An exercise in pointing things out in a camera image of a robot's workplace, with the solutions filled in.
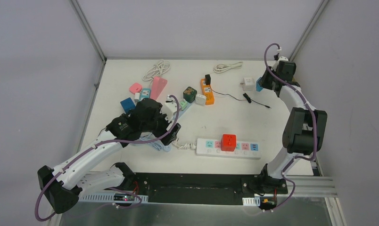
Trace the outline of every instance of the white power strip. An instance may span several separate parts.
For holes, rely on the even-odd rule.
[[[210,157],[224,157],[236,159],[260,159],[262,151],[257,142],[237,141],[237,147],[233,152],[222,151],[220,140],[197,139],[197,155]]]

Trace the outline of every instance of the white cable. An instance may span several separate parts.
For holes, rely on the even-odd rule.
[[[190,150],[196,150],[197,144],[195,143],[186,143],[186,144],[178,144],[178,139],[172,142],[172,145],[175,146],[177,149],[190,149]]]
[[[170,70],[170,62],[167,60],[159,60],[156,64],[153,65],[151,69],[142,77],[143,81],[151,81],[153,78],[161,77],[163,74]]]
[[[219,64],[213,68],[213,72],[219,74],[219,73],[229,71],[231,69],[240,69],[242,67],[242,64],[243,64],[242,61],[233,63],[231,65]]]

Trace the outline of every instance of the orange power strip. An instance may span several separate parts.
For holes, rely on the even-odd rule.
[[[206,96],[206,105],[214,104],[214,96],[210,85],[206,85],[205,79],[201,79],[201,89],[204,96]]]

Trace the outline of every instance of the gray wall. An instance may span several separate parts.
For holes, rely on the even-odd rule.
[[[289,55],[321,0],[79,0],[107,57],[263,58]]]
[[[379,225],[379,0],[331,1],[296,63],[304,93],[328,113],[318,159],[348,225]]]
[[[0,225],[40,224],[37,170],[72,155],[100,69],[67,0],[0,1]]]

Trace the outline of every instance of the red cube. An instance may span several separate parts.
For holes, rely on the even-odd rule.
[[[237,136],[234,134],[223,134],[222,151],[233,152],[237,146]]]

